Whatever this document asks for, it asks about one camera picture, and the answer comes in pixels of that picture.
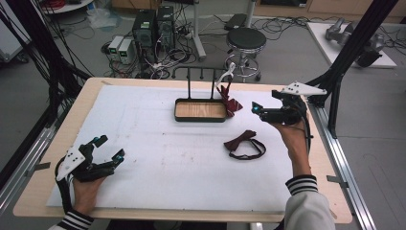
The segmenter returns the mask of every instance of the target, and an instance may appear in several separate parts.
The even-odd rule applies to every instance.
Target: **striped cuff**
[[[288,180],[285,185],[293,196],[304,191],[318,193],[316,176],[311,174],[295,176]]]
[[[93,218],[72,209],[57,226],[67,230],[86,230],[90,228],[93,220]]]

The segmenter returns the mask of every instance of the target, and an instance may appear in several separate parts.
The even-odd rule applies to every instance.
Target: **robotic hand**
[[[281,92],[272,90],[272,97],[282,101],[281,108],[264,108],[262,105],[252,102],[251,111],[259,118],[269,124],[282,124],[291,126],[304,121],[304,135],[306,138],[307,153],[310,152],[311,134],[310,125],[306,116],[307,106],[301,95],[323,95],[327,91],[312,87],[303,83],[293,82],[286,86]]]
[[[114,170],[124,161],[124,151],[119,150],[111,161],[102,164],[93,162],[93,150],[107,141],[107,136],[95,137],[79,149],[70,148],[67,154],[56,164],[56,184],[62,197],[63,210],[67,213],[72,209],[70,196],[71,175],[80,182],[90,182],[114,174]]]
[[[294,125],[301,121],[307,107],[300,96],[290,95],[277,90],[272,90],[272,97],[282,101],[281,108],[263,108],[262,105],[253,102],[252,112],[266,123],[278,123],[286,126]]]

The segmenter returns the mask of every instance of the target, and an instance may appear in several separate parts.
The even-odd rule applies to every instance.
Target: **white sleeve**
[[[290,197],[286,203],[285,230],[335,229],[328,200],[319,194],[316,177],[299,175],[286,182]]]

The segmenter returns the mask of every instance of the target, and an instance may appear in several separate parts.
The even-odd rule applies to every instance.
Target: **metal rail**
[[[34,141],[29,152],[25,155],[21,163],[11,175],[7,184],[0,194],[0,217],[6,211],[11,200],[20,190],[23,183],[32,175],[34,166],[42,157],[44,151],[49,147],[56,134],[56,127],[52,125],[49,128],[43,128],[41,133]]]
[[[335,139],[331,132],[328,130],[328,115],[324,108],[318,108],[314,105],[309,105],[312,114],[314,117],[319,119],[319,128],[326,138],[328,144],[328,150],[330,156],[333,160],[334,167],[340,176],[340,179],[343,183],[347,183],[348,187],[343,188],[347,198],[352,205],[353,212],[357,216],[360,227],[363,230],[375,230],[375,224],[371,217],[370,211],[368,210],[367,204],[364,201],[364,198],[361,195],[361,192],[358,188],[358,185],[355,181],[355,178],[352,174],[349,162],[347,161],[346,155],[341,148],[341,145],[338,139]]]

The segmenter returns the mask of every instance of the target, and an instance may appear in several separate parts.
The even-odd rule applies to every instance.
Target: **human hand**
[[[93,211],[96,206],[96,196],[100,185],[105,177],[91,181],[80,182],[74,178],[75,205],[74,209],[86,216]]]
[[[271,125],[280,132],[283,142],[287,147],[289,158],[292,161],[293,175],[311,174],[305,142],[304,122],[300,121],[292,126],[282,124]]]

